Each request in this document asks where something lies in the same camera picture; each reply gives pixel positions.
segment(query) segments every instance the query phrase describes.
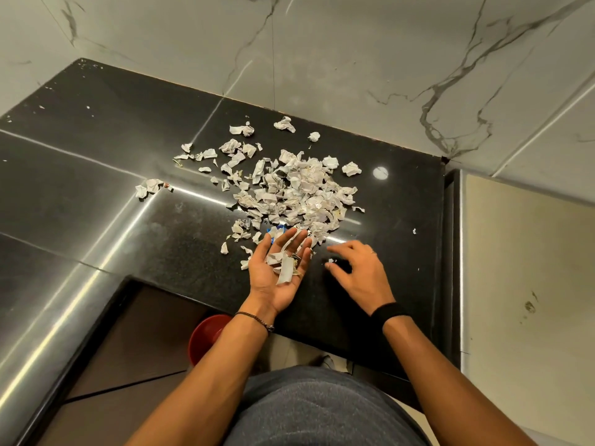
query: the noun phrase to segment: black wristband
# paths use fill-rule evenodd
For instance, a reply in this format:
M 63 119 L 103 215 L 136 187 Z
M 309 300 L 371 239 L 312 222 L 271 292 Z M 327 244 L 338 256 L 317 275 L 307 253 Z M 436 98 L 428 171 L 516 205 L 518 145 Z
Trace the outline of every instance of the black wristband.
M 395 316 L 409 316 L 407 311 L 398 302 L 387 303 L 375 309 L 374 313 L 370 318 L 372 322 L 376 324 L 376 327 L 380 330 L 383 329 L 384 323 L 391 317 Z

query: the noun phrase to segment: gray shirt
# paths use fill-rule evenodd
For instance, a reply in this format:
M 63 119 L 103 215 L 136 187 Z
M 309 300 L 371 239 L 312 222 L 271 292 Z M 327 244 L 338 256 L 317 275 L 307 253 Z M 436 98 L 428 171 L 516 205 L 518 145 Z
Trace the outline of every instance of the gray shirt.
M 348 374 L 295 366 L 251 377 L 225 446 L 431 446 L 390 397 Z

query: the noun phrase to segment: forearm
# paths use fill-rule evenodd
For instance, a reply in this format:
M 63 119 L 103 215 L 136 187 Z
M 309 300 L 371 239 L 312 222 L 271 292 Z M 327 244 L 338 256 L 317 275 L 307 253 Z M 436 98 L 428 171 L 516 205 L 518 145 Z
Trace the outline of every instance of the forearm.
M 435 348 L 410 317 L 389 319 L 383 331 L 443 446 L 535 444 Z
M 274 322 L 274 311 L 255 297 L 248 297 L 240 311 L 257 315 L 267 324 Z M 267 330 L 255 319 L 235 316 L 211 350 L 155 409 L 127 446 L 218 444 L 267 336 Z

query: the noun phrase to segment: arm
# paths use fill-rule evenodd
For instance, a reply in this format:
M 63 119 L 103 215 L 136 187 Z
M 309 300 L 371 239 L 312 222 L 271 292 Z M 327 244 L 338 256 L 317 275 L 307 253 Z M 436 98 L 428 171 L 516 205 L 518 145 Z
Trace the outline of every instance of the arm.
M 302 231 L 287 247 L 302 258 L 291 282 L 276 285 L 278 276 L 264 262 L 266 255 L 279 252 L 297 230 L 292 228 L 271 246 L 267 233 L 248 265 L 250 295 L 240 311 L 251 313 L 266 324 L 293 300 L 310 261 L 311 239 Z M 219 444 L 227 431 L 244 391 L 258 352 L 266 341 L 267 330 L 260 322 L 237 315 L 226 325 L 213 347 L 184 381 L 155 409 L 130 438 L 127 446 L 170 446 Z
M 394 302 L 383 265 L 370 246 L 350 241 L 328 249 L 351 264 L 351 274 L 334 263 L 325 266 L 368 315 Z M 392 317 L 383 332 L 442 445 L 535 445 L 435 348 L 409 316 Z

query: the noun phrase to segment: person's right hand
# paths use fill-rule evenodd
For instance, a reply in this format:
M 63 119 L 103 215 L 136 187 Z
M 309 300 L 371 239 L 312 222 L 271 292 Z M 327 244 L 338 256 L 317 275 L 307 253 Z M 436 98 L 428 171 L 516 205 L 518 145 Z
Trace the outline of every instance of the person's right hand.
M 335 263 L 325 263 L 324 266 L 368 316 L 376 308 L 395 301 L 384 267 L 372 247 L 359 241 L 349 241 L 329 246 L 327 250 L 349 261 L 351 273 Z

